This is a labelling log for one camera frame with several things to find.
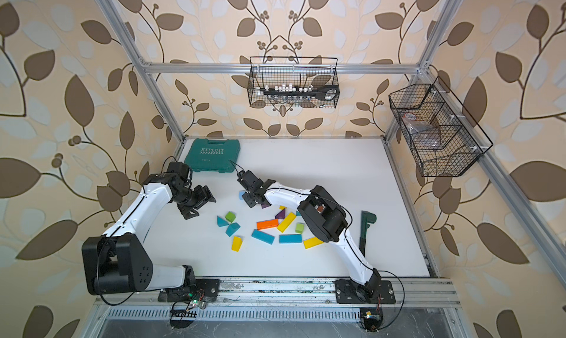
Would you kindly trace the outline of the teal wedge block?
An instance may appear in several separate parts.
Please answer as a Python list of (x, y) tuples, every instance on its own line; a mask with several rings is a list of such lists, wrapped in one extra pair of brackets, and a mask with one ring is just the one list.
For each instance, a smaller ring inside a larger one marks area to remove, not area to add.
[(240, 229), (240, 225), (236, 222), (231, 223), (226, 229), (226, 235), (228, 237), (234, 236), (234, 234)]

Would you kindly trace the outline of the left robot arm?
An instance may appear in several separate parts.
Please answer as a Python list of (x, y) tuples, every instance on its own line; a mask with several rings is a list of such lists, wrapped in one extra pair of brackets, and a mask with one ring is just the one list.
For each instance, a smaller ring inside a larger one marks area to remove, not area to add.
[(208, 186), (192, 186), (192, 170), (183, 162), (172, 162), (160, 174), (142, 183), (134, 204), (103, 235), (88, 238), (82, 246), (88, 292), (112, 295), (162, 289), (193, 289), (196, 279), (189, 265), (154, 264), (144, 241), (162, 209), (176, 204), (185, 220), (215, 203)]

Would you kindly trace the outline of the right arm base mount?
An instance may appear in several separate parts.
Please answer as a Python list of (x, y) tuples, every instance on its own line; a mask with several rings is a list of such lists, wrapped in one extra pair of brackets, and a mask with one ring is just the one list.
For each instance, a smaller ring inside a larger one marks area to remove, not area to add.
[(396, 297), (390, 280), (381, 280), (375, 289), (368, 289), (351, 279), (334, 281), (336, 301), (339, 304), (395, 304)]

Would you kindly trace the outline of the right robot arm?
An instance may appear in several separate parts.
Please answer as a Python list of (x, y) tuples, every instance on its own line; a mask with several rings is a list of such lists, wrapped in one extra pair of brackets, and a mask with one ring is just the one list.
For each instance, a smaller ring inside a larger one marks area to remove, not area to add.
[(262, 181), (251, 171), (238, 171), (237, 181), (245, 190), (243, 199), (249, 208), (255, 205), (281, 205), (299, 211), (311, 233), (332, 244), (349, 272), (358, 295), (373, 298), (381, 285), (379, 271), (355, 246), (346, 220), (349, 211), (322, 186), (311, 190), (290, 188), (275, 180)]

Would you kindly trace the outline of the yellow small block bottom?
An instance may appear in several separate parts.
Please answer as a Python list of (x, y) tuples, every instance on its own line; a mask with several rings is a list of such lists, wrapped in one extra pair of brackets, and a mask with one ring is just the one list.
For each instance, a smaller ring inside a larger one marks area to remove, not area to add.
[(243, 244), (243, 239), (240, 236), (234, 236), (232, 240), (231, 250), (234, 252), (239, 252)]

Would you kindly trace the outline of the orange rectangular block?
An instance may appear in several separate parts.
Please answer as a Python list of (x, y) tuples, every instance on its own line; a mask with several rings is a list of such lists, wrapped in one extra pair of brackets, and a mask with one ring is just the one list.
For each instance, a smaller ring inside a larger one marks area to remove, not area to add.
[(258, 223), (256, 223), (257, 230), (267, 230), (271, 228), (277, 228), (278, 226), (279, 226), (278, 219), (258, 221)]

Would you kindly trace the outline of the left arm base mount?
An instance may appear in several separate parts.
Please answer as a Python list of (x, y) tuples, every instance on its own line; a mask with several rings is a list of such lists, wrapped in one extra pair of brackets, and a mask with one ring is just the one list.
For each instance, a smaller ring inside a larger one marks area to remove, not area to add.
[(190, 301), (216, 301), (220, 292), (221, 280), (217, 278), (198, 278), (194, 283), (173, 289), (162, 289), (158, 301), (162, 303)]

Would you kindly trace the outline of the teal triangle block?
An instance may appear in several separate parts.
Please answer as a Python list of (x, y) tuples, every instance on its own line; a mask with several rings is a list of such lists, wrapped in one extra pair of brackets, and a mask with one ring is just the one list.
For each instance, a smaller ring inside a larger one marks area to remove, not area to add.
[(218, 216), (217, 217), (217, 225), (218, 225), (218, 227), (226, 227), (226, 226), (229, 226), (230, 223), (228, 221), (226, 221), (224, 218)]

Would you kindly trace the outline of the teal long block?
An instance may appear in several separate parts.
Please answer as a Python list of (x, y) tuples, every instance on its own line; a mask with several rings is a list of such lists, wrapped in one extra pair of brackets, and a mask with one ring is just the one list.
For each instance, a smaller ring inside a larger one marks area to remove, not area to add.
[(279, 243), (282, 245), (300, 244), (302, 243), (302, 235), (301, 234), (280, 235)]
[(274, 239), (275, 239), (274, 236), (272, 236), (272, 235), (270, 235), (270, 234), (268, 234), (268, 233), (262, 232), (262, 231), (260, 231), (260, 230), (257, 230), (257, 229), (254, 229), (254, 230), (253, 230), (251, 236), (252, 236), (254, 239), (257, 239), (257, 240), (259, 240), (259, 241), (261, 241), (261, 242), (264, 242), (264, 243), (266, 243), (266, 244), (268, 244), (268, 245), (272, 245), (272, 243), (274, 243)]

